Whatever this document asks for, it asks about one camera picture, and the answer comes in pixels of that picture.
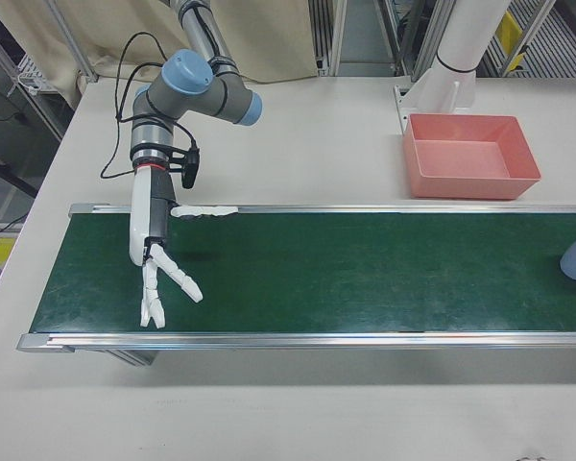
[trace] white pillar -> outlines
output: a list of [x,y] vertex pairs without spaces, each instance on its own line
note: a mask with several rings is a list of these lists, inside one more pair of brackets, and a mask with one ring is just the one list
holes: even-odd
[[510,2],[457,0],[433,65],[402,98],[400,107],[433,113],[471,107],[475,98],[475,68]]

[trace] white table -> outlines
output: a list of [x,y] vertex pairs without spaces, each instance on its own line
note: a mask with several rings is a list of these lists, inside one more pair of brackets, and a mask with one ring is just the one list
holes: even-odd
[[[392,84],[259,86],[250,129],[187,115],[202,166],[179,200],[413,203]],[[0,280],[0,459],[576,459],[576,351],[175,352],[147,369],[17,352],[70,205],[130,200],[132,178],[98,179],[111,94],[87,89]],[[576,81],[479,81],[477,95],[474,111],[518,117],[540,166],[516,204],[576,205]]]

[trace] beige curtain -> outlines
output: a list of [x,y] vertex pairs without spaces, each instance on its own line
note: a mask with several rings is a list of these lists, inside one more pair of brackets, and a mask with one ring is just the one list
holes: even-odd
[[[59,0],[58,6],[96,72],[114,77],[128,38],[154,34],[170,55],[187,47],[172,10],[158,0]],[[269,83],[316,75],[307,0],[212,0],[213,13],[240,72]],[[0,19],[47,80],[72,107],[81,97],[78,67],[42,0],[0,0]],[[139,37],[126,56],[134,65],[161,61],[148,37]],[[151,80],[157,70],[143,72]]]

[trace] pink tray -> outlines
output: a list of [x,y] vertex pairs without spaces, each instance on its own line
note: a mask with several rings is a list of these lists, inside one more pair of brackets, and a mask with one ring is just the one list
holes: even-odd
[[540,180],[515,117],[414,113],[403,151],[415,197],[512,200]]

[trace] cable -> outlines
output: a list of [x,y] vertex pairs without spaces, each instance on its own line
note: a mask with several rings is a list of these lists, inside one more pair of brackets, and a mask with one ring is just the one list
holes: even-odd
[[13,112],[7,118],[0,118],[0,122],[8,122],[9,120],[13,119],[18,113],[21,113],[21,112]]
[[204,22],[203,17],[199,13],[199,7],[194,8],[194,15],[196,16],[196,20],[199,22],[201,29],[203,29],[203,32],[206,35],[207,40],[209,40],[209,43],[211,43],[211,48],[213,49],[213,55],[220,56],[220,47],[218,46],[218,42],[215,41],[215,37],[211,33],[209,26],[206,24],[206,22]]
[[132,42],[138,37],[138,36],[150,36],[154,42],[156,43],[157,49],[160,52],[160,55],[162,55],[162,57],[164,58],[165,61],[168,60],[168,58],[166,57],[166,54],[164,53],[164,50],[162,49],[162,45],[160,45],[160,42],[158,41],[158,39],[153,35],[150,34],[149,32],[137,32],[136,34],[132,35],[128,41],[126,42],[126,45],[124,46],[124,49],[122,50],[122,54],[119,57],[119,62],[117,64],[117,75],[115,77],[115,92],[113,94],[113,103],[115,105],[115,126],[117,129],[117,136],[115,139],[115,148],[113,149],[113,154],[111,155],[110,159],[108,160],[107,164],[105,165],[105,167],[101,170],[100,172],[100,177],[103,180],[110,180],[113,178],[119,178],[120,176],[125,176],[125,175],[129,175],[130,173],[132,173],[134,170],[130,170],[130,171],[124,171],[122,173],[117,173],[114,175],[107,175],[106,172],[108,170],[108,168],[110,167],[110,165],[113,163],[113,161],[115,160],[115,157],[117,156],[117,151],[119,149],[119,141],[120,141],[120,137],[121,137],[121,133],[120,133],[120,118],[121,115],[119,115],[119,111],[118,111],[118,95],[119,95],[119,79],[120,79],[120,75],[122,72],[122,64],[124,62],[124,58],[126,57],[126,52],[128,51],[128,48],[131,46]]
[[119,63],[117,65],[117,76],[115,78],[115,91],[113,94],[113,103],[114,103],[114,107],[115,107],[115,121],[116,121],[116,128],[117,128],[117,136],[115,139],[115,147],[113,149],[113,153],[111,154],[110,159],[108,160],[107,164],[103,167],[103,169],[101,170],[101,173],[100,173],[100,177],[103,180],[119,178],[120,176],[129,175],[130,173],[134,172],[134,170],[132,169],[129,171],[123,171],[121,173],[116,173],[114,175],[107,175],[107,170],[110,167],[110,165],[113,163],[113,161],[115,160],[115,157],[117,156],[117,151],[119,150],[119,143],[120,143],[120,139],[121,139],[121,129],[120,129],[121,123],[128,123],[128,122],[132,122],[134,120],[146,118],[146,119],[151,119],[151,120],[154,120],[154,121],[162,123],[162,124],[169,124],[169,125],[172,125],[173,127],[180,129],[190,138],[190,143],[191,143],[190,148],[191,149],[192,148],[194,148],[194,149],[198,148],[197,143],[196,143],[196,139],[194,138],[194,135],[190,131],[188,131],[183,125],[181,125],[179,122],[177,122],[176,120],[174,120],[170,117],[163,116],[162,114],[159,114],[159,113],[143,113],[143,114],[133,115],[133,116],[128,117],[128,118],[123,118],[124,106],[126,105],[126,98],[127,98],[128,93],[130,91],[132,80],[136,76],[136,73],[144,67],[150,67],[150,66],[162,67],[162,64],[160,64],[159,62],[143,62],[142,64],[139,64],[131,72],[131,75],[127,79],[126,86],[124,87],[124,91],[122,93],[121,101],[119,100],[119,81],[120,81],[120,76],[121,76],[121,71],[122,71],[122,63],[124,61],[124,57],[126,56],[126,52],[128,50],[128,47],[131,45],[131,43],[134,41],[134,39],[137,38],[138,36],[150,36],[151,38],[153,38],[154,41],[156,42],[156,45],[158,47],[160,54],[162,55],[162,57],[165,60],[167,60],[166,55],[164,54],[164,51],[162,50],[162,47],[160,46],[156,37],[153,36],[152,34],[148,33],[148,32],[138,32],[138,33],[134,34],[133,36],[131,36],[131,38],[128,40],[128,42],[124,46],[124,50],[122,51],[122,54],[121,54],[120,59],[119,59]]
[[17,219],[13,219],[4,228],[0,229],[0,233],[6,231],[8,228],[10,228],[12,225],[16,224],[17,222],[21,221],[22,219],[25,219],[26,216],[28,216],[28,213],[19,216]]

